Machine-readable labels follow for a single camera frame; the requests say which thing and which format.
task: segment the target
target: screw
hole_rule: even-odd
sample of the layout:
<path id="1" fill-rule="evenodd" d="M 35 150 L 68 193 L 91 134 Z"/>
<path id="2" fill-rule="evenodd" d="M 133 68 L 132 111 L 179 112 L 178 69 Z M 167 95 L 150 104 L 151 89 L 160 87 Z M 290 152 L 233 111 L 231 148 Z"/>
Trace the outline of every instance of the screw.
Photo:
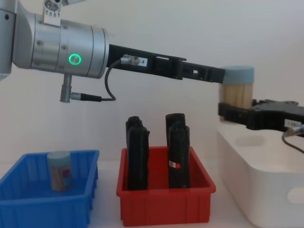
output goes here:
<path id="1" fill-rule="evenodd" d="M 38 46 L 42 46 L 42 45 L 43 45 L 42 40 L 38 40 L 38 41 L 37 41 L 37 45 L 38 45 Z"/>

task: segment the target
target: white wall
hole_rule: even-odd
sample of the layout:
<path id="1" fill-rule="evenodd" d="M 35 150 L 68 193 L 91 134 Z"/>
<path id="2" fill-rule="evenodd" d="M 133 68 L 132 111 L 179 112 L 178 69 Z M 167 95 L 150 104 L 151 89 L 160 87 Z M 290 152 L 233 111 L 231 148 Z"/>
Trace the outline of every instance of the white wall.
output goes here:
<path id="1" fill-rule="evenodd" d="M 41 12 L 41 0 L 22 0 Z M 106 28 L 112 44 L 210 66 L 254 65 L 255 98 L 303 98 L 302 0 L 88 0 L 65 19 Z M 0 161 L 28 152 L 99 149 L 119 159 L 125 121 L 139 115 L 150 145 L 165 144 L 165 115 L 183 112 L 200 156 L 216 156 L 218 85 L 114 70 L 117 102 L 59 102 L 63 76 L 13 68 L 0 83 Z M 103 80 L 74 77 L 73 91 L 107 96 Z"/>

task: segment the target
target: light blue lid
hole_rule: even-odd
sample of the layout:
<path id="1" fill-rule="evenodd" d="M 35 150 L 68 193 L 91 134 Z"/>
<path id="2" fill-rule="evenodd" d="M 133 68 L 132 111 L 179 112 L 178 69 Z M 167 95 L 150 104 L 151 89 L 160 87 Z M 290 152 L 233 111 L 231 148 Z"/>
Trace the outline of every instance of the light blue lid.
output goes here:
<path id="1" fill-rule="evenodd" d="M 252 84 L 255 80 L 255 69 L 253 66 L 226 66 L 223 84 L 239 85 Z"/>
<path id="2" fill-rule="evenodd" d="M 50 167 L 62 167 L 71 163 L 70 151 L 51 152 L 47 156 L 48 165 Z"/>

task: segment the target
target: small jar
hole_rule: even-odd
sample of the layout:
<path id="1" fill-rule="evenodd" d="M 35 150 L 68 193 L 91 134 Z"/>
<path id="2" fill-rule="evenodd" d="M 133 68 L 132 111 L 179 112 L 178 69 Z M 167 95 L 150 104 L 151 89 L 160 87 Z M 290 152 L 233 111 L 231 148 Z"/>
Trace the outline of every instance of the small jar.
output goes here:
<path id="1" fill-rule="evenodd" d="M 71 153 L 69 151 L 51 152 L 47 156 L 54 191 L 66 191 L 72 187 Z"/>

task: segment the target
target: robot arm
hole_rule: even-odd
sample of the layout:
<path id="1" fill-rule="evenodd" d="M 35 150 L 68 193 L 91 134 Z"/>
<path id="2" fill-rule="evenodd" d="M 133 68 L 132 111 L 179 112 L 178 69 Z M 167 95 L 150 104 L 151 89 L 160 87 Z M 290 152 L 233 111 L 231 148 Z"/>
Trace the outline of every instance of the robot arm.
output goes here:
<path id="1" fill-rule="evenodd" d="M 170 77 L 221 83 L 224 69 L 186 63 L 180 57 L 165 56 L 110 45 L 105 29 L 61 20 L 61 8 L 83 0 L 44 0 L 43 14 L 26 11 L 19 0 L 0 2 L 0 77 L 10 74 L 11 63 L 23 69 L 36 69 L 65 75 L 61 101 L 71 97 L 72 76 L 99 79 L 115 61 L 114 67 Z M 138 59 L 131 64 L 125 57 Z M 95 96 L 85 100 L 101 101 Z"/>

